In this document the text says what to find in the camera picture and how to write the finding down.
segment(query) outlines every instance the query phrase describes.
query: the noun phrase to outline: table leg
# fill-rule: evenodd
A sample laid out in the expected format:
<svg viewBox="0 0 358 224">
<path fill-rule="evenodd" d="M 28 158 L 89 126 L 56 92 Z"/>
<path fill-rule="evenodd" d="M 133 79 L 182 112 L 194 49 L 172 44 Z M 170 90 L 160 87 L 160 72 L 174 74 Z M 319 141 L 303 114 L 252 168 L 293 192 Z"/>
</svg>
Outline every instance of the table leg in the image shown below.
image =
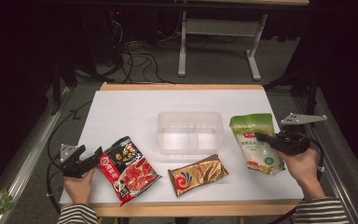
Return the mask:
<svg viewBox="0 0 358 224">
<path fill-rule="evenodd" d="M 182 13 L 182 42 L 180 47 L 179 54 L 179 69 L 178 76 L 184 77 L 186 75 L 186 20 L 187 13 L 184 11 Z"/>
<path fill-rule="evenodd" d="M 246 56 L 248 58 L 249 66 L 251 67 L 252 76 L 255 81 L 259 81 L 261 79 L 260 73 L 258 72 L 257 64 L 255 63 L 255 51 L 257 50 L 258 43 L 260 42 L 260 37 L 263 34 L 264 26 L 266 25 L 268 14 L 263 14 L 261 16 L 260 23 L 258 25 L 256 34 L 255 34 L 255 42 L 250 50 L 246 50 Z"/>
</svg>

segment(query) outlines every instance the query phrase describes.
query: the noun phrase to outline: white table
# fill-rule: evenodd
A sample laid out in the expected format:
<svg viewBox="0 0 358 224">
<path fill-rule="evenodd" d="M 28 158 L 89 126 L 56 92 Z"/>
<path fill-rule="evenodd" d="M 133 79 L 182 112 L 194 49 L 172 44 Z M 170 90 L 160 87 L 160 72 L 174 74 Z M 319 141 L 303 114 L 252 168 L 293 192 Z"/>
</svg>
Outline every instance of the white table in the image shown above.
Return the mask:
<svg viewBox="0 0 358 224">
<path fill-rule="evenodd" d="M 168 169 L 183 167 L 207 155 L 162 155 L 157 145 L 160 111 L 216 111 L 222 114 L 225 142 L 218 151 L 229 175 L 176 197 Z M 272 113 L 258 85 L 103 85 L 97 91 L 78 145 L 83 157 L 107 149 L 128 135 L 162 178 L 139 197 L 119 206 L 111 184 L 97 170 L 90 205 L 99 217 L 199 217 L 282 215 L 303 197 L 287 171 L 275 176 L 246 168 L 228 123 L 235 115 Z M 276 132 L 279 131 L 274 120 Z M 67 192 L 60 203 L 71 203 Z"/>
</svg>

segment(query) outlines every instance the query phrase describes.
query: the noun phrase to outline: brown snack package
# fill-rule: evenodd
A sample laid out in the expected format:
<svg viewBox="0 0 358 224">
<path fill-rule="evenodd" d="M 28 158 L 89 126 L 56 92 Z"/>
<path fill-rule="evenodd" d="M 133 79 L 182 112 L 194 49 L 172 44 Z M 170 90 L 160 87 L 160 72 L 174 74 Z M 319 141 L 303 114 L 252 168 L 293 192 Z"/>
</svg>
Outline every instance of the brown snack package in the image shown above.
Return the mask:
<svg viewBox="0 0 358 224">
<path fill-rule="evenodd" d="M 168 170 L 176 196 L 190 191 L 191 189 L 211 184 L 226 175 L 228 171 L 219 160 L 217 154 L 197 161 L 188 166 L 175 170 Z"/>
</svg>

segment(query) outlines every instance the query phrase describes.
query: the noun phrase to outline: human hand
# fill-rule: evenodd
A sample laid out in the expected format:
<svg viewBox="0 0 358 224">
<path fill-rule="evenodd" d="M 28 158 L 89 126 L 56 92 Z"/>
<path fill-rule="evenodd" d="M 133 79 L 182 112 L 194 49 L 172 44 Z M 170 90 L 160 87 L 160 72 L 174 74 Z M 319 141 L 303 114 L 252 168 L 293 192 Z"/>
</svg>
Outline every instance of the human hand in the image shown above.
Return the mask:
<svg viewBox="0 0 358 224">
<path fill-rule="evenodd" d="M 302 188 L 306 201 L 325 197 L 317 177 L 318 153 L 316 150 L 308 148 L 304 153 L 293 156 L 278 150 L 276 152 L 285 161 L 290 175 Z"/>
<path fill-rule="evenodd" d="M 89 204 L 94 172 L 95 168 L 91 169 L 83 178 L 66 176 L 63 179 L 63 187 L 71 197 L 73 204 Z"/>
</svg>

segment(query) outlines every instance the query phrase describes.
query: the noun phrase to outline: green snack bag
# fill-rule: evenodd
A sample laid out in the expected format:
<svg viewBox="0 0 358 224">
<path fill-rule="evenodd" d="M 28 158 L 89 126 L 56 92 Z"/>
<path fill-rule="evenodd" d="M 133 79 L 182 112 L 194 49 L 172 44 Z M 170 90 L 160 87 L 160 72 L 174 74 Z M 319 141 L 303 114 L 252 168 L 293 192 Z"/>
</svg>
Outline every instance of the green snack bag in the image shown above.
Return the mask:
<svg viewBox="0 0 358 224">
<path fill-rule="evenodd" d="M 229 126 L 234 133 L 248 169 L 275 175 L 284 170 L 283 160 L 268 143 L 257 141 L 255 133 L 274 136 L 271 114 L 251 114 L 232 117 Z"/>
</svg>

